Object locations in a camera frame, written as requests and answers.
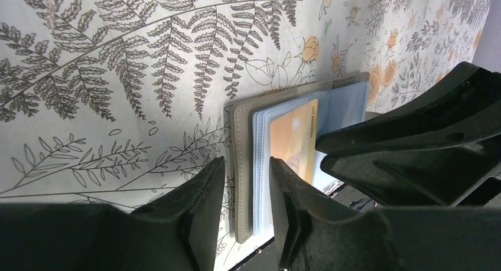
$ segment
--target orange card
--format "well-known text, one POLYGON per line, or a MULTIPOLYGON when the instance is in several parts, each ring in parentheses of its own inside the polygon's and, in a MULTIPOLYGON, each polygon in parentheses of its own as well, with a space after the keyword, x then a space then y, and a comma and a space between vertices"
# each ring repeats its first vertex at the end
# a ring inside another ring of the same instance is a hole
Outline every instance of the orange card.
POLYGON ((309 184, 312 183, 317 137, 318 100, 273 120, 270 123, 270 156, 284 160, 309 184))

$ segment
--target card holder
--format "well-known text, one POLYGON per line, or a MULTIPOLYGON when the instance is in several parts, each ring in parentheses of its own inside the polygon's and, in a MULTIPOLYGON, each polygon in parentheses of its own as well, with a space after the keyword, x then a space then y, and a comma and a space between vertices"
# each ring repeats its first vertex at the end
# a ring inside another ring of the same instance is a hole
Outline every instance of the card holder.
MULTIPOLYGON (((369 83, 361 82, 333 90, 307 93, 302 98, 283 102, 253 114, 253 234, 258 235, 272 226, 269 194, 270 124, 273 120, 302 105, 318 100, 316 136, 363 121, 369 83)), ((321 152, 315 162, 320 164, 321 152)), ((336 179, 314 169, 312 185, 318 190, 336 179)))
POLYGON ((253 185, 252 185, 252 114, 255 111, 266 109, 286 100, 300 97, 302 94, 327 90, 340 86, 368 81, 369 73, 359 73, 335 81, 317 82, 303 85, 282 92, 269 94, 242 101, 233 106, 230 113, 232 134, 232 155, 234 160, 235 178, 235 236, 236 241, 244 243, 253 235, 253 185))
POLYGON ((263 172, 269 170, 269 124, 276 118, 313 100, 305 97, 290 100, 269 109, 256 112, 252 118, 253 132, 253 234, 257 235, 271 226, 271 203, 263 201, 269 195, 269 181, 263 172))

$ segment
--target botanical print paper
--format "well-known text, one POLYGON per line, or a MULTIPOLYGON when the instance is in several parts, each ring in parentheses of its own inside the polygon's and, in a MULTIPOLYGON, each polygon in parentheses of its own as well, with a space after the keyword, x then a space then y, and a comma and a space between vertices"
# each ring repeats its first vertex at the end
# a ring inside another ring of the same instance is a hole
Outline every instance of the botanical print paper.
MULTIPOLYGON (((215 156, 242 98, 369 71, 386 112, 471 61, 491 0, 0 0, 5 202, 168 193, 215 156)), ((215 270, 236 244, 228 169, 215 270)))

